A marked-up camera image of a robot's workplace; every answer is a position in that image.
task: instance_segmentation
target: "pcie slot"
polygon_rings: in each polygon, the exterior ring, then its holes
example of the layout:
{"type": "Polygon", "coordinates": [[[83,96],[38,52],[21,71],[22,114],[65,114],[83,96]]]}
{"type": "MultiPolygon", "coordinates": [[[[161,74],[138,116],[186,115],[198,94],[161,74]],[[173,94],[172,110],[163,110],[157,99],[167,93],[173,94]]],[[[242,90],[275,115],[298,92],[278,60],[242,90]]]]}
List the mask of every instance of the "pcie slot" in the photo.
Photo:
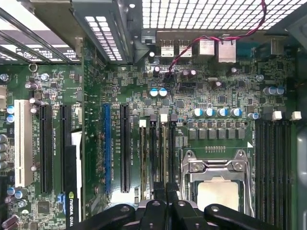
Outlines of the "pcie slot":
{"type": "Polygon", "coordinates": [[[169,182],[176,182],[175,175],[177,174],[175,167],[175,146],[176,146],[176,124],[170,122],[169,124],[169,139],[168,139],[168,174],[169,182]]]}
{"type": "Polygon", "coordinates": [[[105,153],[105,169],[106,169],[106,194],[111,192],[111,108],[110,104],[103,105],[103,133],[105,141],[103,143],[105,153]]]}
{"type": "Polygon", "coordinates": [[[141,158],[141,200],[146,200],[146,120],[145,126],[140,127],[140,158],[141,158]]]}
{"type": "Polygon", "coordinates": [[[15,107],[15,186],[25,187],[33,182],[32,114],[28,100],[14,100],[15,107]]]}
{"type": "Polygon", "coordinates": [[[120,170],[121,192],[130,190],[130,121],[129,105],[120,105],[120,170]]]}
{"type": "Polygon", "coordinates": [[[53,188],[52,161],[52,107],[51,105],[39,106],[40,123],[40,187],[42,193],[51,193],[53,188]]]}
{"type": "Polygon", "coordinates": [[[71,145],[71,106],[60,105],[61,189],[65,192],[65,148],[71,145]]]}

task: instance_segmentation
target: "electrolytic capacitor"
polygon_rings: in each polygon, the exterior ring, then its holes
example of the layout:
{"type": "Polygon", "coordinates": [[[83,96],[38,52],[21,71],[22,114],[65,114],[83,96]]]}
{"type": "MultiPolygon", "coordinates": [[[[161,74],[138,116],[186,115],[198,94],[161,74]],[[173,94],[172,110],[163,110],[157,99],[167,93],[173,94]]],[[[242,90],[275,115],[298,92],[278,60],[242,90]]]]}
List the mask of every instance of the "electrolytic capacitor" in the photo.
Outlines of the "electrolytic capacitor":
{"type": "Polygon", "coordinates": [[[212,87],[213,90],[217,90],[221,86],[222,86],[222,83],[220,81],[216,81],[216,82],[211,83],[211,87],[212,87]]]}
{"type": "Polygon", "coordinates": [[[16,197],[16,199],[21,199],[21,198],[26,197],[28,195],[28,193],[29,193],[28,189],[21,188],[19,191],[16,191],[14,196],[16,197]]]}
{"type": "Polygon", "coordinates": [[[218,116],[226,116],[226,115],[227,115],[227,110],[224,109],[224,108],[218,109],[218,110],[216,111],[216,114],[217,114],[218,116]]]}
{"type": "Polygon", "coordinates": [[[248,114],[248,118],[252,119],[252,120],[257,120],[257,119],[260,118],[260,114],[258,114],[258,113],[249,113],[248,114]]]}
{"type": "Polygon", "coordinates": [[[199,116],[202,115],[202,110],[200,108],[196,108],[196,109],[193,110],[193,114],[194,114],[194,116],[199,117],[199,116]]]}
{"type": "Polygon", "coordinates": [[[38,89],[38,86],[34,83],[31,83],[31,82],[27,82],[24,87],[28,90],[37,90],[38,89]]]}
{"type": "Polygon", "coordinates": [[[154,76],[158,76],[159,73],[160,73],[160,67],[159,66],[155,66],[153,70],[154,70],[153,71],[153,73],[154,73],[153,75],[154,76]]]}
{"type": "Polygon", "coordinates": [[[4,152],[8,149],[8,145],[7,144],[0,144],[0,152],[4,152]]]}
{"type": "Polygon", "coordinates": [[[29,103],[30,104],[34,104],[34,105],[43,105],[44,102],[39,100],[39,99],[35,99],[34,97],[29,99],[29,103]]]}
{"type": "Polygon", "coordinates": [[[20,200],[17,203],[18,207],[26,207],[27,206],[27,202],[26,200],[20,200]]]}
{"type": "Polygon", "coordinates": [[[6,121],[7,121],[8,123],[13,123],[13,122],[15,121],[15,116],[12,115],[12,114],[8,115],[8,116],[6,117],[6,121]]]}
{"type": "Polygon", "coordinates": [[[18,216],[17,215],[12,215],[10,218],[8,218],[6,221],[4,221],[1,226],[4,229],[6,229],[9,226],[11,226],[12,224],[17,223],[17,221],[18,221],[18,216]]]}
{"type": "Polygon", "coordinates": [[[0,143],[5,143],[8,141],[8,137],[5,134],[0,134],[0,143]]]}
{"type": "Polygon", "coordinates": [[[6,190],[6,193],[7,193],[7,195],[9,195],[9,196],[13,196],[13,195],[15,195],[15,193],[16,193],[17,191],[19,191],[19,190],[20,190],[20,188],[9,187],[9,188],[6,190]]]}
{"type": "Polygon", "coordinates": [[[150,52],[149,53],[148,61],[149,61],[149,63],[153,63],[154,62],[154,52],[150,52]]]}
{"type": "Polygon", "coordinates": [[[230,114],[231,114],[231,116],[240,116],[241,115],[241,110],[239,108],[232,109],[230,111],[230,114]]]}
{"type": "Polygon", "coordinates": [[[14,196],[7,196],[7,197],[4,199],[4,203],[5,203],[5,204],[8,204],[8,203],[13,202],[14,200],[16,200],[16,198],[15,198],[14,196]]]}
{"type": "Polygon", "coordinates": [[[213,116],[213,109],[212,108],[208,108],[205,109],[205,116],[213,116]]]}
{"type": "Polygon", "coordinates": [[[0,152],[0,161],[4,161],[8,158],[8,154],[6,152],[0,152]]]}
{"type": "Polygon", "coordinates": [[[267,96],[275,95],[275,94],[276,94],[276,91],[277,91],[276,87],[273,87],[273,86],[271,86],[271,87],[265,87],[265,88],[263,89],[264,95],[267,95],[267,96]]]}
{"type": "Polygon", "coordinates": [[[14,114],[14,113],[15,113],[15,107],[12,106],[12,105],[8,106],[8,107],[6,108],[6,112],[7,112],[8,114],[14,114]]]}
{"type": "Polygon", "coordinates": [[[6,169],[8,167],[7,161],[0,161],[0,170],[6,169]]]}

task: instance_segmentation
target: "white connector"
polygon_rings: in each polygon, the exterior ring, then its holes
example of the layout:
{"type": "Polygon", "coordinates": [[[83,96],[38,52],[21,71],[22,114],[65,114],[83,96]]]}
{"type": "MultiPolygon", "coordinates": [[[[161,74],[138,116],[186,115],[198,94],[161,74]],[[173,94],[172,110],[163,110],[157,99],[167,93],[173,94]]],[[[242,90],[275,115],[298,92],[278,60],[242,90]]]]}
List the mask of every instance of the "white connector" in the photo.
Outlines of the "white connector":
{"type": "Polygon", "coordinates": [[[15,107],[15,186],[26,187],[33,182],[32,113],[28,100],[14,100],[15,107]]]}

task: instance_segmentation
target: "black connector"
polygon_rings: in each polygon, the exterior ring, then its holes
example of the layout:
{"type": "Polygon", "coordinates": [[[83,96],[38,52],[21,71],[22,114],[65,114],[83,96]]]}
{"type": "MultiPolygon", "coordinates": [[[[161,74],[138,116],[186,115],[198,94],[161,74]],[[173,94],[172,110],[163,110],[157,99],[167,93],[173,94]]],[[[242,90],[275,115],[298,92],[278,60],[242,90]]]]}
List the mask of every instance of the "black connector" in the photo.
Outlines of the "black connector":
{"type": "Polygon", "coordinates": [[[120,105],[120,175],[121,192],[130,190],[130,109],[128,104],[120,105]]]}
{"type": "Polygon", "coordinates": [[[39,106],[39,123],[41,193],[51,193],[53,188],[53,129],[51,105],[45,104],[39,106]]]}

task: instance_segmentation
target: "cable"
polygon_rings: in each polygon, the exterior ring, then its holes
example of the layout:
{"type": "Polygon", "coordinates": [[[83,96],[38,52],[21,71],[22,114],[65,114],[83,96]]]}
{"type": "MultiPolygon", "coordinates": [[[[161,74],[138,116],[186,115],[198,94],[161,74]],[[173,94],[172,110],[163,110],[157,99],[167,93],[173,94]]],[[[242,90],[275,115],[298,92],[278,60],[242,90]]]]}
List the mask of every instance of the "cable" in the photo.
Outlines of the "cable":
{"type": "Polygon", "coordinates": [[[262,11],[263,11],[263,17],[261,19],[261,21],[259,22],[258,26],[250,31],[248,31],[246,34],[241,34],[241,35],[238,35],[238,36],[234,36],[234,37],[208,37],[206,35],[203,35],[201,37],[198,37],[196,39],[194,39],[194,41],[187,47],[185,48],[173,61],[172,63],[170,64],[168,70],[169,72],[172,71],[172,68],[173,66],[178,62],[178,60],[181,58],[182,55],[185,54],[185,52],[188,51],[188,49],[190,49],[196,42],[200,41],[200,40],[203,40],[203,39],[207,39],[207,40],[213,40],[213,41],[217,41],[217,42],[220,42],[220,41],[237,41],[243,37],[248,37],[248,36],[251,36],[253,35],[257,30],[259,30],[259,28],[262,26],[262,24],[264,23],[265,21],[265,16],[267,14],[267,5],[265,4],[265,0],[261,0],[261,6],[262,6],[262,11]]]}

